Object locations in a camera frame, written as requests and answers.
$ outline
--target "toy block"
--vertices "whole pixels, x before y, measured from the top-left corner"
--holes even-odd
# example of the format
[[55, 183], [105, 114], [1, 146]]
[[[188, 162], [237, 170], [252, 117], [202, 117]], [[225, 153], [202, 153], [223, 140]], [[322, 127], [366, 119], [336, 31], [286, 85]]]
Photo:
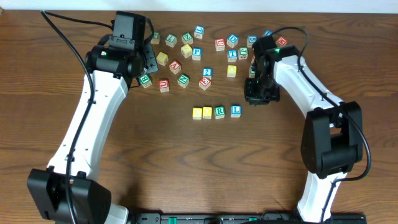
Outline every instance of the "toy block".
[[216, 39], [216, 51], [225, 50], [225, 40], [224, 39]]
[[211, 119], [211, 116], [213, 115], [213, 108], [205, 106], [202, 109], [202, 118], [203, 119]]
[[159, 88], [160, 88], [161, 93], [170, 91], [169, 81], [168, 80], [159, 80]]
[[236, 65], [228, 65], [228, 71], [226, 76], [234, 78], [236, 76], [236, 71], [237, 71], [237, 66]]
[[247, 59], [249, 56], [249, 50], [247, 47], [240, 47], [239, 48], [239, 59]]
[[271, 30], [266, 30], [262, 36], [265, 37], [265, 36], [271, 35], [271, 34], [272, 34]]
[[176, 75], [178, 72], [181, 71], [181, 65], [179, 64], [178, 61], [174, 60], [172, 63], [169, 65], [170, 71]]
[[192, 48], [189, 46], [189, 44], [185, 44], [184, 46], [181, 47], [181, 53], [184, 55], [185, 58], [189, 57], [192, 55]]
[[204, 68], [203, 69], [203, 77], [206, 77], [211, 80], [213, 76], [213, 69], [212, 68]]
[[257, 41], [257, 36], [256, 35], [249, 35], [248, 36], [248, 41], [246, 43], [246, 45], [251, 48], [253, 46], [253, 44], [255, 43], [255, 41]]
[[250, 66], [249, 68], [249, 78], [254, 78], [256, 77], [256, 71], [253, 70], [253, 66]]
[[159, 54], [156, 57], [156, 61], [159, 65], [165, 66], [167, 62], [169, 61], [169, 56], [163, 52], [159, 52]]
[[147, 74], [139, 77], [139, 81], [141, 82], [142, 87], [147, 88], [152, 85], [152, 82]]
[[233, 49], [233, 50], [228, 50], [228, 62], [236, 62], [238, 59], [238, 51]]
[[193, 108], [192, 118], [193, 119], [201, 119], [201, 108]]
[[287, 40], [286, 40], [285, 37], [279, 37], [279, 38], [276, 40], [276, 45], [277, 45], [278, 47], [283, 47], [283, 46], [285, 46], [286, 44], [287, 44]]
[[196, 26], [195, 27], [195, 31], [193, 33], [195, 38], [202, 39], [203, 38], [203, 34], [205, 34], [205, 28], [202, 27], [202, 26]]
[[154, 32], [154, 37], [150, 40], [151, 44], [160, 44], [160, 34], [159, 32]]
[[217, 106], [216, 108], [214, 108], [214, 116], [216, 119], [224, 118], [225, 117], [224, 106]]
[[201, 49], [198, 47], [194, 47], [192, 51], [192, 60], [200, 60], [201, 59]]
[[176, 43], [177, 43], [177, 37], [174, 36], [173, 34], [169, 34], [166, 37], [166, 45], [167, 46], [174, 47]]
[[239, 37], [235, 34], [231, 34], [230, 37], [228, 37], [228, 39], [226, 40], [226, 44], [228, 44], [228, 46], [230, 46], [231, 48], [234, 48], [239, 41]]
[[203, 77], [199, 81], [199, 87], [202, 88], [203, 90], [207, 90], [207, 88], [209, 88], [210, 85], [211, 85], [211, 81], [207, 77]]
[[181, 38], [184, 44], [193, 44], [193, 37], [189, 32], [183, 34]]
[[180, 76], [180, 78], [178, 78], [177, 82], [178, 82], [178, 84], [179, 84], [180, 86], [182, 86], [183, 88], [185, 88], [185, 87], [187, 87], [188, 84], [189, 84], [189, 77], [186, 76], [186, 75], [184, 75], [184, 74], [182, 74], [182, 75]]
[[240, 105], [233, 105], [231, 107], [231, 117], [239, 118], [242, 114], [242, 107]]

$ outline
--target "wood grain surface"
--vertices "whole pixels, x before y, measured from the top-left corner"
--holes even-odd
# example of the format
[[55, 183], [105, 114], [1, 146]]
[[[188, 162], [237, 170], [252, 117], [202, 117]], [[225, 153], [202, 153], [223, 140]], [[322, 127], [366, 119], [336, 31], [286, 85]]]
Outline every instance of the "wood grain surface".
[[[115, 12], [59, 12], [110, 23]], [[333, 212], [363, 212], [368, 223], [398, 219], [398, 15], [139, 12], [152, 19], [170, 60], [190, 76], [184, 89], [168, 67], [151, 75], [153, 85], [135, 88], [113, 120], [98, 182], [112, 201], [164, 213], [261, 213], [291, 210], [304, 190], [306, 168], [300, 155], [304, 118], [290, 96], [267, 106], [249, 106], [243, 82], [250, 60], [228, 63], [215, 51], [215, 38], [231, 33], [246, 45], [248, 35], [299, 26], [310, 33], [304, 57], [323, 84], [363, 110], [364, 133], [373, 167], [360, 182], [341, 185]], [[105, 27], [51, 18], [84, 57]], [[181, 35], [205, 26], [201, 61], [184, 58]], [[178, 37], [172, 49], [167, 34]], [[302, 34], [283, 35], [298, 48]], [[226, 77], [236, 64], [236, 78]], [[201, 70], [213, 68], [212, 84], [198, 86]], [[71, 50], [38, 11], [3, 11], [0, 16], [0, 223], [48, 223], [26, 187], [31, 168], [45, 169], [58, 149], [76, 109], [83, 70]], [[167, 78], [170, 92], [157, 82]], [[229, 117], [230, 106], [243, 114]], [[224, 105], [225, 119], [192, 120], [194, 106]], [[356, 164], [350, 177], [362, 173]]]

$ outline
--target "white backdrop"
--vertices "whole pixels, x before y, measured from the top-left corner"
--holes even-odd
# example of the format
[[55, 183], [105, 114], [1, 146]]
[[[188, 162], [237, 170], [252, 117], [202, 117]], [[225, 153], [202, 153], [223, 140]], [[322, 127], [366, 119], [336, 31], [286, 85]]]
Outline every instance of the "white backdrop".
[[398, 0], [0, 0], [3, 9], [398, 13]]

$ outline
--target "wooden tabletop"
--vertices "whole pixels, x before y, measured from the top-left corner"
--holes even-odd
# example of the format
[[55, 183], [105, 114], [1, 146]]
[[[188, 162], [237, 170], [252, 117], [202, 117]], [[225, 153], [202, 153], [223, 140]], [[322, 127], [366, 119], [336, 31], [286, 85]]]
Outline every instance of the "wooden tabletop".
[[[59, 12], [110, 23], [115, 12]], [[140, 12], [160, 32], [169, 60], [178, 60], [190, 76], [186, 89], [177, 75], [159, 66], [153, 85], [135, 88], [120, 106], [104, 147], [98, 182], [112, 201], [129, 208], [164, 213], [256, 213], [291, 210], [301, 198], [307, 170], [300, 155], [304, 118], [285, 90], [278, 103], [249, 106], [243, 83], [250, 60], [228, 63], [215, 51], [215, 38], [248, 35], [266, 29], [304, 27], [310, 43], [304, 57], [313, 73], [346, 102], [363, 111], [364, 133], [373, 166], [363, 180], [343, 183], [333, 212], [363, 212], [368, 223], [398, 219], [398, 15]], [[84, 57], [110, 30], [51, 17]], [[184, 58], [181, 35], [205, 27], [201, 61]], [[177, 45], [165, 44], [167, 34]], [[303, 36], [283, 35], [301, 48]], [[226, 77], [228, 64], [238, 66]], [[212, 84], [198, 86], [204, 67], [213, 68]], [[3, 11], [0, 16], [0, 223], [48, 223], [26, 187], [32, 168], [45, 169], [58, 149], [80, 98], [81, 65], [38, 11]], [[167, 78], [170, 92], [157, 82]], [[230, 118], [232, 104], [242, 106]], [[192, 120], [194, 106], [227, 109], [225, 119]], [[362, 173], [365, 159], [349, 177]]]

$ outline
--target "yellow cube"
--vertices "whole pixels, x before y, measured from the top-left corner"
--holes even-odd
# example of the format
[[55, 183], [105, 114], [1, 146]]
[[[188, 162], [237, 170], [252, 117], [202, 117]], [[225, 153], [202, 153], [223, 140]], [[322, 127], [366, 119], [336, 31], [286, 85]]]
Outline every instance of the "yellow cube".
[[169, 56], [163, 52], [159, 52], [159, 54], [156, 57], [156, 61], [159, 65], [166, 65], [166, 63], [169, 61]]
[[193, 108], [192, 118], [201, 119], [201, 108]]
[[184, 46], [181, 47], [181, 53], [184, 55], [185, 58], [189, 57], [192, 55], [192, 48], [189, 46], [189, 44], [185, 44]]
[[226, 76], [234, 78], [236, 76], [236, 71], [237, 71], [237, 66], [236, 65], [228, 65], [228, 71]]
[[212, 111], [213, 111], [212, 107], [207, 107], [207, 106], [203, 107], [203, 116], [202, 116], [202, 118], [203, 119], [211, 119]]

